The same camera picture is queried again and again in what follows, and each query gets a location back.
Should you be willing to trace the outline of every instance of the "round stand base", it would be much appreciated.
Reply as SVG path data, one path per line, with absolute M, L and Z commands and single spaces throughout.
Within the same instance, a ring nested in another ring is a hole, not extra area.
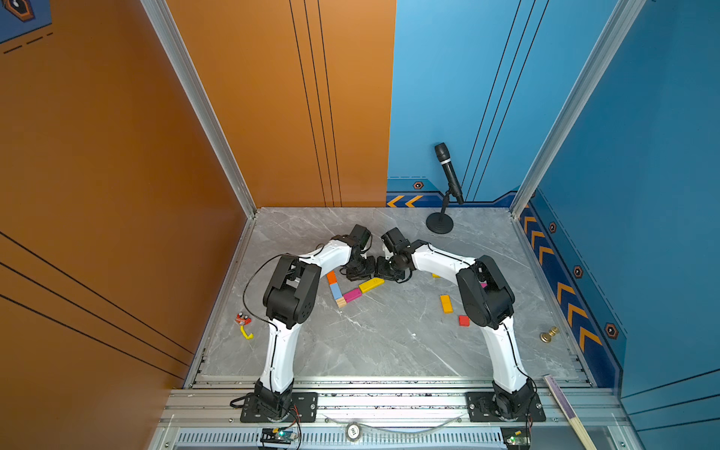
M 452 218 L 447 214 L 434 212 L 428 216 L 425 221 L 425 225 L 427 225 L 428 229 L 433 233 L 445 235 L 452 231 L 453 225 L 455 224 L 453 223 Z

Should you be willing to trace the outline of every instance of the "wooden stick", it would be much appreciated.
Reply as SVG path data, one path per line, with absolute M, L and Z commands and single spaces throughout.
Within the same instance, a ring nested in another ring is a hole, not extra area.
M 595 447 L 593 440 L 590 439 L 590 435 L 588 435 L 588 432 L 585 430 L 582 422 L 580 422 L 580 419 L 577 417 L 577 414 L 575 414 L 575 410 L 572 409 L 570 402 L 567 401 L 567 397 L 565 397 L 565 394 L 560 389 L 560 386 L 557 385 L 555 378 L 553 378 L 552 375 L 546 375 L 544 378 L 547 383 L 547 387 L 550 388 L 552 396 L 555 397 L 555 401 L 560 406 L 562 413 L 565 414 L 565 418 L 570 423 L 572 429 L 575 430 L 575 434 L 577 434 L 577 437 L 580 439 L 580 442 L 582 442 L 585 450 L 598 450 Z

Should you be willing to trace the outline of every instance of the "pink wooden block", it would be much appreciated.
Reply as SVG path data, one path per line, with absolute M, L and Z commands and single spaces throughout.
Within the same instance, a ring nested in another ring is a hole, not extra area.
M 360 290 L 360 288 L 357 288 L 357 289 L 353 289 L 350 292 L 348 292 L 347 294 L 343 295 L 343 297 L 345 298 L 345 301 L 347 303 L 350 303 L 353 300 L 355 300 L 356 298 L 360 297 L 361 295 L 362 295 L 362 291 Z

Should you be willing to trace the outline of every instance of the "chevron stripe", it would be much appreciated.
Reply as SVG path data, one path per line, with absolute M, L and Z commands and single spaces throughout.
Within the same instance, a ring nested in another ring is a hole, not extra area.
M 387 203 L 387 206 L 389 206 L 389 207 L 391 207 L 391 208 L 397 208 L 397 207 L 395 206 L 395 202 L 396 202 L 397 200 L 402 199 L 403 197 L 404 197 L 404 195 L 398 195 L 398 196 L 395 197 L 394 199 L 390 200 L 390 201 Z
M 603 345 L 603 343 L 600 342 L 599 337 L 592 334 L 590 331 L 585 330 L 583 327 L 580 327 L 580 350 L 582 350 L 583 353 L 585 353 L 585 338 L 586 337 L 592 339 L 593 341 L 599 343 L 600 345 Z
M 543 256 L 545 253 L 550 253 L 551 255 L 554 255 L 554 254 L 555 254 L 555 252 L 553 252 L 552 248 L 547 248 L 547 247 L 540 246 L 540 254 L 538 255 L 538 259 L 540 260 L 540 265 L 541 265 L 541 266 L 542 266 L 542 256 Z
M 528 222 L 537 222 L 538 220 L 535 217 L 527 216 L 525 217 L 525 234 L 528 234 Z
M 577 314 L 580 314 L 584 318 L 588 318 L 588 314 L 584 311 L 575 306 L 572 303 L 567 304 L 567 322 L 570 324 L 570 327 L 572 328 L 572 314 L 576 312 Z
M 419 199 L 421 199 L 421 198 L 423 198 L 423 196 L 422 196 L 422 195 L 418 195 L 418 196 L 416 196 L 415 198 L 413 198 L 412 200 L 410 200 L 408 203 L 405 203 L 405 206 L 408 207 L 408 208 L 414 208 L 415 205 L 413 204 L 413 202 L 414 202 L 415 200 L 419 200 Z
M 569 292 L 570 294 L 573 294 L 573 295 L 577 295 L 577 294 L 575 294 L 575 290 L 573 288 L 571 288 L 570 286 L 568 286 L 567 284 L 558 283 L 557 284 L 557 302 L 561 305 L 562 305 L 562 301 L 560 298 L 562 296 L 562 291 Z
M 530 233 L 532 235 L 532 241 L 530 242 L 530 245 L 532 246 L 533 250 L 535 250 L 535 238 L 544 238 L 545 234 L 543 234 L 541 231 L 533 231 Z

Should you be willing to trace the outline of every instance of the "marble floor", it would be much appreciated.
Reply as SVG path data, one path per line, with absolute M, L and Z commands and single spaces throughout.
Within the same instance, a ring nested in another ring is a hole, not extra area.
M 371 255 L 382 255 L 380 235 L 398 227 L 410 242 L 423 239 L 452 253 L 490 255 L 515 292 L 516 338 L 523 364 L 532 377 L 552 374 L 578 379 L 570 346 L 561 335 L 550 344 L 539 334 L 559 325 L 533 276 L 510 215 L 500 208 L 454 208 L 455 228 L 435 235 L 425 227 L 433 210 L 423 208 L 262 208 L 240 265 L 232 294 L 215 324 L 207 346 L 202 376 L 257 377 L 267 349 L 268 325 L 255 320 L 246 340 L 235 324 L 243 311 L 241 295 L 248 279 L 278 253 L 308 253 L 337 234 L 350 233 L 358 223 L 374 235 Z M 247 303 L 264 316 L 262 295 L 275 268 L 272 262 L 252 281 Z M 342 292 L 359 284 L 336 269 Z M 449 294 L 454 312 L 443 314 L 440 296 Z M 404 284 L 386 282 L 340 309 L 327 279 L 320 280 L 317 302 L 303 325 L 297 344 L 297 377 L 471 377 L 492 378 L 487 345 L 477 326 L 458 325 L 463 313 L 457 286 L 417 271 Z

